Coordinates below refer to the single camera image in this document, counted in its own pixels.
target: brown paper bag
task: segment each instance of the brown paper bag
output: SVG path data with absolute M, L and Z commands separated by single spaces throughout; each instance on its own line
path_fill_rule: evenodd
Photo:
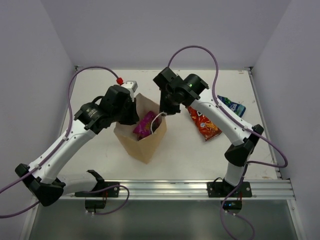
M 149 111 L 159 114 L 159 105 L 139 93 L 136 96 L 136 112 L 140 120 Z M 159 119 L 160 125 L 154 133 L 140 141 L 138 141 L 137 135 L 133 133 L 138 124 L 128 126 L 116 123 L 113 132 L 130 156 L 148 164 L 167 131 L 166 119 L 161 116 L 159 116 Z

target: white wall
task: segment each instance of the white wall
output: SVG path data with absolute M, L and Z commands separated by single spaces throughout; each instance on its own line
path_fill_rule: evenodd
M 71 60 L 154 69 L 186 45 L 206 46 L 223 69 L 253 66 L 290 0 L 41 0 Z M 198 49 L 179 68 L 212 68 Z
M 39 0 L 0 1 L 0 188 L 19 163 L 37 158 L 57 137 L 73 71 Z M 0 196 L 0 215 L 30 204 L 20 183 Z M 16 240 L 25 214 L 0 219 L 0 239 Z
M 320 1 L 292 0 L 253 68 L 270 137 L 286 153 L 308 239 L 320 239 Z

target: pink package inside bag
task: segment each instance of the pink package inside bag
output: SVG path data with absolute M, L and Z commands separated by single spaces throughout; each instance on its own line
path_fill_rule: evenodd
M 138 140 L 144 139 L 151 135 L 151 122 L 157 115 L 153 111 L 149 111 L 139 124 L 133 130 L 134 134 L 138 135 Z M 155 131 L 160 125 L 160 120 L 157 118 L 153 122 L 152 130 Z

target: white table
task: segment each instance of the white table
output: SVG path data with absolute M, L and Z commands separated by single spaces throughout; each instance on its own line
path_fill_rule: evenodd
M 116 70 L 124 81 L 137 81 L 138 90 L 151 100 L 159 103 L 160 91 L 153 78 L 158 70 Z M 214 70 L 176 70 L 182 78 L 194 73 L 212 84 Z M 105 70 L 86 70 L 79 74 L 71 97 L 73 114 L 81 105 L 91 102 L 96 96 L 105 95 L 109 86 L 114 85 L 114 76 Z M 221 70 L 216 85 L 219 95 L 246 106 L 243 119 L 262 124 L 254 91 L 247 71 Z M 65 118 L 63 129 L 69 117 Z M 104 129 L 83 146 L 62 169 L 62 174 L 83 173 L 89 169 L 97 171 L 105 179 L 115 180 L 210 180 L 223 177 L 227 169 L 225 151 L 230 146 L 227 137 L 220 136 L 205 142 L 192 122 L 188 111 L 182 106 L 181 113 L 166 118 L 167 132 L 156 150 L 152 161 L 144 164 L 130 157 L 113 133 L 115 125 Z M 251 160 L 272 163 L 268 145 L 260 140 Z M 246 179 L 277 179 L 272 167 L 251 164 Z

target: red cable connector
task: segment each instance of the red cable connector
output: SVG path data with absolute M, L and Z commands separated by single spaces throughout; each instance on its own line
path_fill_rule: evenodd
M 119 78 L 116 80 L 116 83 L 121 86 L 122 84 L 124 84 L 124 80 L 123 80 L 121 77 L 119 77 Z

